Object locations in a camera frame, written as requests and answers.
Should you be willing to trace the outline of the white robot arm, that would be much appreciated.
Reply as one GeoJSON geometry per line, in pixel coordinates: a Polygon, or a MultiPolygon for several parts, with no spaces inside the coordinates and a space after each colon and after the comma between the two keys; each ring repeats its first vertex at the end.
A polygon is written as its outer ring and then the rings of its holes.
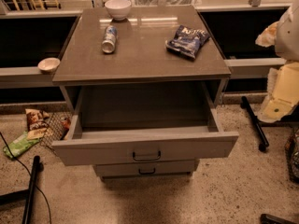
{"type": "Polygon", "coordinates": [[[299,105],[299,0],[266,27],[255,40],[261,47],[275,47],[278,57],[285,60],[279,68],[271,68],[267,77],[267,95],[258,119],[273,123],[290,115],[299,105]]]}

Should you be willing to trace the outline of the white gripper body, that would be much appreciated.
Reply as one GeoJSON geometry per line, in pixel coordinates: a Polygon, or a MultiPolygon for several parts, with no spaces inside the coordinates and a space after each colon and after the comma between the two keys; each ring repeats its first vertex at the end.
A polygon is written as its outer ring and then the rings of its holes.
{"type": "Polygon", "coordinates": [[[267,78],[267,95],[258,111],[258,119],[273,123],[290,115],[299,104],[299,62],[286,62],[271,68],[267,78]]]}

